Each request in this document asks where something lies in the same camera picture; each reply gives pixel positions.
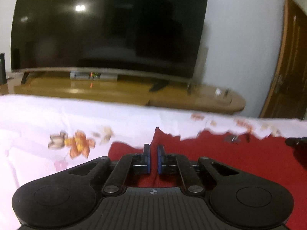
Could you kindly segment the red knitted garment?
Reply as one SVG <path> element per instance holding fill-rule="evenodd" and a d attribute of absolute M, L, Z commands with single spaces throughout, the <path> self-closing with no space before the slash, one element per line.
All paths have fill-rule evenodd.
<path fill-rule="evenodd" d="M 183 154 L 190 160 L 206 156 L 231 167 L 274 181 L 287 188 L 294 197 L 294 210 L 287 226 L 306 229 L 306 144 L 293 144 L 282 137 L 268 136 L 262 140 L 250 133 L 239 137 L 238 143 L 226 141 L 227 135 L 202 131 L 198 137 L 181 140 L 156 129 L 151 142 L 151 173 L 141 175 L 132 184 L 138 187 L 173 187 L 176 176 L 163 177 L 157 171 L 157 146 L 167 153 Z"/>

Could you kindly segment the brown wooden door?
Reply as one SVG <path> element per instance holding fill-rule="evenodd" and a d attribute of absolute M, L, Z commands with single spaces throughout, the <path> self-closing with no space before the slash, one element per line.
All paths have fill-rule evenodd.
<path fill-rule="evenodd" d="M 261 118 L 304 119 L 306 112 L 306 14 L 285 0 L 283 35 Z"/>

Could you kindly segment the wooden tv stand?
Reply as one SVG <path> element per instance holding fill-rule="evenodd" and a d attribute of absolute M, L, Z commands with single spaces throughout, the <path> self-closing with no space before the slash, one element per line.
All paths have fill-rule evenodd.
<path fill-rule="evenodd" d="M 174 108 L 235 114 L 245 106 L 238 93 L 209 85 L 186 85 L 170 82 L 158 91 L 151 91 L 156 80 L 144 77 L 120 76 L 117 81 L 71 80 L 67 72 L 30 73 L 23 80 L 22 73 L 8 73 L 7 83 L 1 85 L 1 94 L 70 98 L 102 102 L 125 103 L 140 106 Z"/>

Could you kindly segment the white charger plug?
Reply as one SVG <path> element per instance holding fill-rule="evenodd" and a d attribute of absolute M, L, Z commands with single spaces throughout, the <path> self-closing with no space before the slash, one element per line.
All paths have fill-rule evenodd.
<path fill-rule="evenodd" d="M 215 90 L 215 95 L 216 95 L 216 96 L 219 96 L 221 93 L 222 93 L 222 90 L 220 90 L 219 88 L 217 88 L 217 89 Z"/>

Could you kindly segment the white floral bed sheet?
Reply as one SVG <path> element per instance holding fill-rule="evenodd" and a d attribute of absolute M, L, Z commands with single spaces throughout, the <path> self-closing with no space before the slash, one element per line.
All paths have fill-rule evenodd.
<path fill-rule="evenodd" d="M 50 150 L 50 135 L 83 131 L 96 142 L 88 156 L 94 159 L 106 156 L 113 145 L 141 150 L 152 142 L 156 129 L 180 136 L 181 140 L 208 131 L 227 135 L 225 140 L 230 143 L 238 143 L 246 133 L 259 140 L 268 136 L 306 136 L 306 122 L 298 119 L 257 119 L 73 99 L 1 96 L 1 229 L 20 226 L 11 205 L 17 188 L 86 162 L 82 156 L 70 158 L 67 147 Z"/>

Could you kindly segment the silver set-top box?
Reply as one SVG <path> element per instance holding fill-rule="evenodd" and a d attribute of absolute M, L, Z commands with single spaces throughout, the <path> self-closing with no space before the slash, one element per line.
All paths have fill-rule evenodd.
<path fill-rule="evenodd" d="M 116 74 L 106 74 L 97 72 L 70 72 L 71 80 L 104 80 L 104 81 L 117 81 L 118 75 Z"/>

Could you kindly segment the large black television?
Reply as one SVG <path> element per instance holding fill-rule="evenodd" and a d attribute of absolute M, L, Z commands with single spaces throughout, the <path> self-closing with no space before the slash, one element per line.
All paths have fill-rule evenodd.
<path fill-rule="evenodd" d="M 208 0 L 17 0 L 13 72 L 195 81 Z"/>

